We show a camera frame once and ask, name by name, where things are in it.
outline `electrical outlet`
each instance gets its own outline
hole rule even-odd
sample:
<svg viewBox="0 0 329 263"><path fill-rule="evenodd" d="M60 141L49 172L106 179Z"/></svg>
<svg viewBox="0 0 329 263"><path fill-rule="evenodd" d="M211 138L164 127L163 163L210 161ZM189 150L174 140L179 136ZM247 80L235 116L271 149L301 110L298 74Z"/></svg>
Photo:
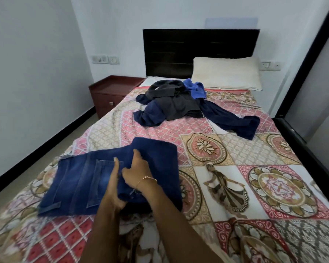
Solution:
<svg viewBox="0 0 329 263"><path fill-rule="evenodd" d="M282 68L281 62L260 62L260 70L262 71L280 71Z"/></svg>
<svg viewBox="0 0 329 263"><path fill-rule="evenodd" d="M120 61L116 56L109 56L108 59L110 61L110 64L120 64Z"/></svg>
<svg viewBox="0 0 329 263"><path fill-rule="evenodd" d="M92 55L92 63L108 63L107 55Z"/></svg>

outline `bedsheet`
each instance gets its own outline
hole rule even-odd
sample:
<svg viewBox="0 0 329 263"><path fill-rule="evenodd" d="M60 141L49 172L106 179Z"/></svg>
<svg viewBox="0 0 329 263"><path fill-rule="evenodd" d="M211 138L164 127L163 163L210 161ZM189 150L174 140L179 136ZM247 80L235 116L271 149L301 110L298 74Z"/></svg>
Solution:
<svg viewBox="0 0 329 263"><path fill-rule="evenodd" d="M146 90L130 92L63 155L125 146L136 136L172 142L182 212L206 243L235 262L329 262L329 202L249 91L207 91L207 99L238 116L259 116L252 141L206 118L141 127L132 112L144 108L135 97ZM94 217L37 217L58 160L0 211L0 262L79 260ZM151 215L123 217L120 235L121 262L168 262Z"/></svg>

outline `bracelet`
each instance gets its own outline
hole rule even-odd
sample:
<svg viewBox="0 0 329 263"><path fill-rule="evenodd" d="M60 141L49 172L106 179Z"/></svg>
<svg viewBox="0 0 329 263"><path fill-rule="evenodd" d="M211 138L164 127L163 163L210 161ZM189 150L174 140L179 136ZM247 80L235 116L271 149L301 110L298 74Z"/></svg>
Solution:
<svg viewBox="0 0 329 263"><path fill-rule="evenodd" d="M140 182L143 181L144 179L147 179L147 178L152 179L152 180L155 180L156 183L157 183L157 179L155 179L155 178L153 178L153 177L150 177L150 176L145 176L145 177L143 177L143 178L142 178L142 179L136 184L136 186L135 186L135 190L136 190L136 188L138 187L138 185L140 184Z"/></svg>

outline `tile floor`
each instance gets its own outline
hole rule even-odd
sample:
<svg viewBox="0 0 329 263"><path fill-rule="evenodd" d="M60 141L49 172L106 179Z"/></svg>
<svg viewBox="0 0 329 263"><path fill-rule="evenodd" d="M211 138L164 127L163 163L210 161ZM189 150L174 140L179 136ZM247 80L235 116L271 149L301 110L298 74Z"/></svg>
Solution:
<svg viewBox="0 0 329 263"><path fill-rule="evenodd" d="M72 142L80 137L85 130L97 122L98 117L94 114L81 126L74 130L68 137L57 144L52 150L45 154L41 159L34 163L29 169L22 173L12 183L0 192L0 209L9 202L19 191L21 191L31 180L33 180L44 168L52 162L54 157L61 155Z"/></svg>

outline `red wooden nightstand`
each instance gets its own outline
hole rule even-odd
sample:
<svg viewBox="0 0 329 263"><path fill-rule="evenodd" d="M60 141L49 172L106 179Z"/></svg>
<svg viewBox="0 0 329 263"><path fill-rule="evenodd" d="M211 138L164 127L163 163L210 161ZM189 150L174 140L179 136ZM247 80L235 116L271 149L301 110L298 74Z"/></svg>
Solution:
<svg viewBox="0 0 329 263"><path fill-rule="evenodd" d="M98 117L101 118L112 110L144 80L142 77L108 76L89 86Z"/></svg>

